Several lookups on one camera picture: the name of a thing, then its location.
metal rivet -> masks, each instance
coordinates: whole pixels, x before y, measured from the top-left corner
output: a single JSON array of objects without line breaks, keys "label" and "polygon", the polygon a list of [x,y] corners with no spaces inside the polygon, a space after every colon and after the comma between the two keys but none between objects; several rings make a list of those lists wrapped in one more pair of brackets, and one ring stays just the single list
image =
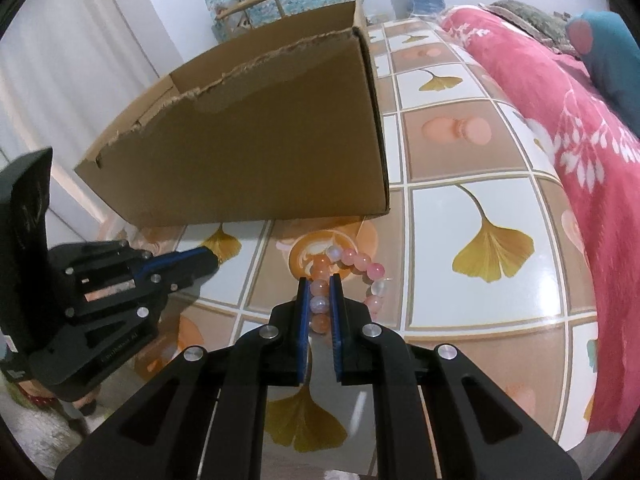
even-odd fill
[{"label": "metal rivet", "polygon": [[369,323],[362,327],[362,333],[367,337],[378,337],[382,334],[382,329],[380,328],[380,325]]},{"label": "metal rivet", "polygon": [[265,325],[260,329],[260,332],[258,333],[260,334],[261,338],[273,339],[274,337],[278,336],[278,334],[280,333],[280,330],[278,330],[277,326]]},{"label": "metal rivet", "polygon": [[458,351],[455,346],[451,345],[440,345],[438,346],[438,355],[443,359],[452,360],[455,356],[458,355]]},{"label": "metal rivet", "polygon": [[182,355],[186,361],[199,361],[204,355],[204,350],[199,346],[190,346]]}]

cardboard box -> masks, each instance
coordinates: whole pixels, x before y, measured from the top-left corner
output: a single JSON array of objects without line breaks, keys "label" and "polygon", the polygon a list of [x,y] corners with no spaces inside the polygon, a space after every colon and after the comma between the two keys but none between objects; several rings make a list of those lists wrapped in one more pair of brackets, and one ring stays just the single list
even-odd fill
[{"label": "cardboard box", "polygon": [[389,208],[359,2],[287,16],[163,77],[76,173],[137,227]]}]

ginkgo leaf print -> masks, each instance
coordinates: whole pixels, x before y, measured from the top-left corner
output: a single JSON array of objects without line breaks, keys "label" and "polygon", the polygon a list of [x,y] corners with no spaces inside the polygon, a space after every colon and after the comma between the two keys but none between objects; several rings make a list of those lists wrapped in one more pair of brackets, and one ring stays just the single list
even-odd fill
[{"label": "ginkgo leaf print", "polygon": [[503,274],[512,278],[534,253],[532,238],[516,229],[489,222],[478,199],[464,187],[456,187],[474,201],[482,224],[478,234],[453,259],[453,271],[482,278],[487,283],[499,280]]},{"label": "ginkgo leaf print", "polygon": [[462,83],[461,77],[452,76],[452,75],[449,75],[449,76],[435,75],[433,72],[430,72],[429,70],[425,70],[425,69],[421,69],[421,70],[429,73],[431,75],[431,79],[429,82],[425,83],[420,88],[418,88],[420,92],[428,92],[428,91],[440,92],[441,90],[446,90],[447,88],[453,88],[454,86],[458,86],[460,83]]},{"label": "ginkgo leaf print", "polygon": [[318,406],[311,397],[312,358],[309,349],[309,363],[305,383],[291,397],[267,402],[264,417],[264,431],[280,446],[293,445],[299,453],[340,447],[347,438],[342,424],[327,410]]},{"label": "ginkgo leaf print", "polygon": [[242,249],[240,240],[235,236],[225,233],[222,229],[222,224],[219,225],[215,233],[203,241],[202,245],[218,257],[220,264],[223,264],[234,256],[238,256],[240,249]]},{"label": "ginkgo leaf print", "polygon": [[403,43],[413,43],[414,41],[422,41],[426,40],[428,36],[412,36],[409,34],[409,37],[403,41]]}]

beaded bracelet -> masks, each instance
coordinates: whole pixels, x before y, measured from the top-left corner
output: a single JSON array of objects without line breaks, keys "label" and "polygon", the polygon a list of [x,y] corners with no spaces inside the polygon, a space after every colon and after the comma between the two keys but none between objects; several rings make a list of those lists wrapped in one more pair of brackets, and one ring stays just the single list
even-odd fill
[{"label": "beaded bracelet", "polygon": [[347,267],[355,267],[372,281],[369,287],[370,294],[364,300],[372,319],[380,312],[382,298],[386,295],[389,278],[385,278],[385,267],[382,264],[372,262],[367,253],[359,253],[351,248],[343,249],[337,245],[328,247],[323,254],[317,254],[314,257],[311,267],[312,297],[309,308],[314,314],[311,319],[311,330],[319,334],[326,333],[331,327],[331,321],[326,314],[329,312],[329,276],[331,275],[329,267],[337,262]]}]

screw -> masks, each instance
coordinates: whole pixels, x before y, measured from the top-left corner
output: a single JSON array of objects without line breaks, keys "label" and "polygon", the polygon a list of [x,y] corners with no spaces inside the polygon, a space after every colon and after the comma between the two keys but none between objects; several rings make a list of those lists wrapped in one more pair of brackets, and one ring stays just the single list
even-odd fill
[{"label": "screw", "polygon": [[382,334],[382,329],[380,328],[380,325],[369,323],[362,327],[362,333],[367,337],[378,337]]},{"label": "screw", "polygon": [[438,355],[443,359],[451,361],[455,356],[458,355],[458,351],[456,350],[455,346],[440,345],[438,346]]},{"label": "screw", "polygon": [[186,361],[199,361],[204,356],[204,350],[199,346],[190,346],[182,355]]},{"label": "screw", "polygon": [[280,333],[280,330],[278,330],[277,326],[264,325],[260,329],[260,332],[258,333],[260,334],[260,337],[263,339],[273,339],[274,337],[278,336],[278,334]]}]

